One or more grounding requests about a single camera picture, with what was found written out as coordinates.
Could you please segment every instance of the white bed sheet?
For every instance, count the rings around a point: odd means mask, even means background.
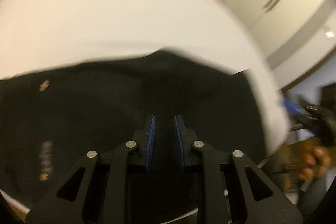
[[[225,72],[249,69],[267,152],[283,143],[289,122],[273,76],[245,28],[215,0],[0,1],[0,79],[163,47]]]

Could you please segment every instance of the round metal bolt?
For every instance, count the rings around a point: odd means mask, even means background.
[[[194,147],[201,148],[204,146],[204,142],[202,141],[195,141],[194,142]]]
[[[134,146],[136,146],[137,145],[137,143],[135,142],[135,141],[128,141],[127,143],[126,143],[126,146],[128,147],[128,148],[133,148]]]
[[[241,152],[240,150],[235,150],[233,151],[233,156],[240,158],[243,156],[243,152]]]
[[[86,156],[88,158],[91,158],[91,159],[94,158],[96,155],[97,155],[97,152],[94,151],[94,150],[91,150],[91,151],[89,151],[89,152],[86,153]]]

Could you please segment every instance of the black fabric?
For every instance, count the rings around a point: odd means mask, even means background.
[[[39,91],[41,83],[50,86]],[[195,177],[179,171],[174,115],[218,150],[265,158],[256,102],[243,73],[227,75],[170,52],[80,64],[0,81],[0,189],[32,206],[89,150],[115,149],[157,118],[152,170],[137,180],[137,223],[196,207]],[[40,181],[41,145],[53,143],[53,174]]]

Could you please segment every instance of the finger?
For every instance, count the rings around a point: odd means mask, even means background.
[[[321,160],[323,159],[325,156],[329,155],[329,152],[327,149],[325,149],[322,146],[317,146],[314,149],[314,155],[316,156],[317,159]]]
[[[299,174],[300,180],[312,181],[314,177],[314,171],[312,168],[303,168]]]
[[[314,157],[312,154],[310,154],[310,153],[305,153],[305,154],[303,155],[303,158],[304,158],[304,163],[305,163],[306,165],[313,166],[313,165],[316,164],[316,159],[315,159],[315,157]]]
[[[321,177],[325,174],[325,172],[329,169],[331,164],[331,157],[326,155],[322,159],[320,159],[321,166],[317,168],[316,176]]]

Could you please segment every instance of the small brown object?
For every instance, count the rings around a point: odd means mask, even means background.
[[[42,173],[40,175],[40,181],[46,181],[49,179],[49,175],[47,173]]]
[[[48,86],[50,86],[50,81],[46,80],[40,85],[39,91],[45,91]]]

